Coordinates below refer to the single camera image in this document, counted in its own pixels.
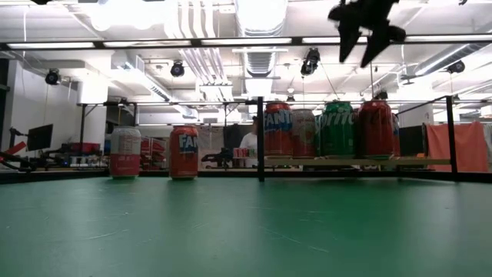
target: wooden shelf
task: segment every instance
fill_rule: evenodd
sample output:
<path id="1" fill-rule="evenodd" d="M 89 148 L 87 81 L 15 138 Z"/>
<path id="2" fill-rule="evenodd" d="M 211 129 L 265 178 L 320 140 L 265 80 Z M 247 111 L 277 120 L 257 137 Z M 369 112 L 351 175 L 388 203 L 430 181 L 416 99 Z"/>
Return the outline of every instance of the wooden shelf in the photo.
<path id="1" fill-rule="evenodd" d="M 265 159 L 265 165 L 450 165 L 449 159 Z"/>

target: security camera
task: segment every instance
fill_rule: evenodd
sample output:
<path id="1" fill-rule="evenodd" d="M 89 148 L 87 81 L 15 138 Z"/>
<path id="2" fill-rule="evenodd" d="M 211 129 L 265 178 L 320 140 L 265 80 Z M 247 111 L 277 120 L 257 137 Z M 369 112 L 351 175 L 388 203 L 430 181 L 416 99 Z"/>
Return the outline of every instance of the security camera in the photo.
<path id="1" fill-rule="evenodd" d="M 50 69 L 46 75 L 45 82 L 48 85 L 58 85 L 60 83 L 59 70 L 56 68 Z"/>
<path id="2" fill-rule="evenodd" d="M 448 66 L 446 68 L 446 71 L 449 72 L 450 74 L 453 74 L 453 73 L 461 73 L 461 72 L 464 71 L 464 62 L 457 61 L 454 64 Z"/>
<path id="3" fill-rule="evenodd" d="M 46 5 L 48 4 L 48 2 L 51 2 L 52 0 L 31 0 L 33 1 L 34 3 L 38 4 L 38 5 Z"/>
<path id="4" fill-rule="evenodd" d="M 320 52 L 317 50 L 317 48 L 310 48 L 309 52 L 304 58 L 304 61 L 302 62 L 301 74 L 303 76 L 313 74 L 320 60 Z"/>
<path id="5" fill-rule="evenodd" d="M 173 77 L 181 77 L 185 74 L 185 68 L 183 67 L 182 61 L 175 61 L 171 67 L 171 75 Z"/>

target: white shirt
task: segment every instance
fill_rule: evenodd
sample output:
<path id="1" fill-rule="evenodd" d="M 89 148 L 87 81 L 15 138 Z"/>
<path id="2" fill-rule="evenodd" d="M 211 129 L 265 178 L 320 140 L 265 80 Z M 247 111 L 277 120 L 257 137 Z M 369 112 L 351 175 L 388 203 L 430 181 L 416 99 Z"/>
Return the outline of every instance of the white shirt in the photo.
<path id="1" fill-rule="evenodd" d="M 258 139 L 257 136 L 253 133 L 248 133 L 243 137 L 243 140 L 241 141 L 241 145 L 239 146 L 240 148 L 246 148 L 246 149 L 254 149 L 258 150 Z M 247 168 L 253 167 L 253 165 L 257 165 L 258 159 L 245 159 L 244 160 L 245 166 Z"/>

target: cable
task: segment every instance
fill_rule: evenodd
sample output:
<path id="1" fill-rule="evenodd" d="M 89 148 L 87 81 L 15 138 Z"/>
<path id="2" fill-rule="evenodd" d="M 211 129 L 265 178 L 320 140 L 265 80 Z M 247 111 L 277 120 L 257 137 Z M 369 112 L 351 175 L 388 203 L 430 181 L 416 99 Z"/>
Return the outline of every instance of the cable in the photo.
<path id="1" fill-rule="evenodd" d="M 49 85 L 46 84 L 45 114 L 43 115 L 43 126 L 46 123 L 46 110 L 48 109 L 48 92 L 49 92 Z"/>
<path id="2" fill-rule="evenodd" d="M 335 94 L 335 96 L 337 97 L 337 99 L 340 100 L 340 97 L 338 97 L 338 94 L 335 91 L 335 87 L 331 83 L 330 77 L 328 77 L 328 73 L 326 72 L 326 69 L 324 69 L 324 65 L 322 63 L 321 63 L 321 67 L 323 68 L 323 72 L 324 72 L 324 75 L 326 76 L 326 79 L 328 79 L 328 82 L 330 83 L 331 90 L 333 91 L 333 93 Z"/>

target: black metal frame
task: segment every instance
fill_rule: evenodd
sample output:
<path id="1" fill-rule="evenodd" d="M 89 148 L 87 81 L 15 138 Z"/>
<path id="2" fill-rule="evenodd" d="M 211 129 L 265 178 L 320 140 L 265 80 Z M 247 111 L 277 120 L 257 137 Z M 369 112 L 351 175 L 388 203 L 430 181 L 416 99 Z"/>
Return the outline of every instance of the black metal frame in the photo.
<path id="1" fill-rule="evenodd" d="M 409 112 L 416 108 L 424 105 L 432 104 L 441 99 L 446 99 L 446 109 L 447 109 L 447 120 L 448 120 L 448 135 L 450 142 L 450 164 L 451 172 L 429 172 L 429 171 L 419 171 L 419 170 L 397 170 L 397 171 L 382 171 L 382 172 L 371 172 L 371 171 L 318 171 L 318 172 L 289 172 L 289 171 L 265 171 L 264 167 L 264 109 L 263 105 L 265 103 L 263 97 L 259 97 L 258 100 L 251 100 L 245 102 L 227 102 L 224 105 L 227 107 L 228 104 L 246 104 L 246 105 L 256 105 L 258 109 L 258 167 L 256 171 L 206 171 L 199 172 L 198 177 L 228 177 L 228 178 L 258 178 L 259 182 L 264 182 L 265 178 L 375 178 L 375 177 L 385 177 L 385 178 L 413 178 L 413 179 L 433 179 L 433 180 L 444 180 L 444 181 L 454 181 L 454 182 L 488 182 L 492 183 L 491 174 L 488 173 L 467 173 L 457 171 L 457 159 L 456 159 L 456 145 L 454 137 L 454 120 L 453 120 L 453 98 L 452 96 L 443 96 L 436 98 L 429 102 L 425 102 L 420 105 L 416 105 L 412 108 L 399 112 L 400 115 L 405 112 Z M 138 114 L 138 104 L 137 103 L 127 103 L 129 105 L 134 105 L 134 125 L 138 124 L 137 114 Z M 117 105 L 115 103 L 103 103 L 102 105 Z M 80 143 L 84 141 L 84 127 L 85 127 L 85 110 L 87 104 L 81 104 L 82 107 L 82 120 L 81 120 L 81 137 Z M 32 172 L 28 174 L 19 173 L 6 173 L 1 174 L 0 184 L 2 183 L 17 183 L 17 182 L 37 182 L 37 181 L 49 181 L 58 179 L 78 179 L 78 178 L 90 178 L 90 177 L 103 177 L 108 176 L 108 171 L 77 171 L 77 172 Z M 141 172 L 142 177 L 168 177 L 168 172 Z"/>
<path id="2" fill-rule="evenodd" d="M 456 39 L 450 40 L 449 37 L 453 36 Z M 432 40 L 423 41 L 423 37 L 433 38 Z M 306 42 L 305 38 L 325 38 L 324 42 Z M 362 36 L 366 38 L 361 39 L 356 45 L 366 45 L 368 36 Z M 134 40 L 89 40 L 89 41 L 63 41 L 63 42 L 0 42 L 0 51 L 78 51 L 78 50 L 128 50 L 128 49 L 167 49 L 167 48 L 243 48 L 243 47 L 265 47 L 265 46 L 340 46 L 340 37 L 331 36 L 289 36 L 289 37 L 277 37 L 278 42 L 263 42 L 265 38 L 245 38 L 245 37 L 233 37 L 233 38 L 186 38 L 186 39 L 134 39 Z M 114 42 L 122 42 L 122 45 L 106 45 Z M 58 48 L 44 48 L 43 44 L 59 44 Z M 73 48 L 63 47 L 64 43 L 91 43 L 90 47 L 77 47 Z M 430 45 L 430 44 L 464 44 L 464 43 L 492 43 L 490 33 L 469 33 L 469 34 L 424 34 L 424 35 L 407 35 L 407 38 L 403 42 L 392 42 L 392 45 Z M 9 45 L 29 45 L 27 48 L 12 48 Z"/>

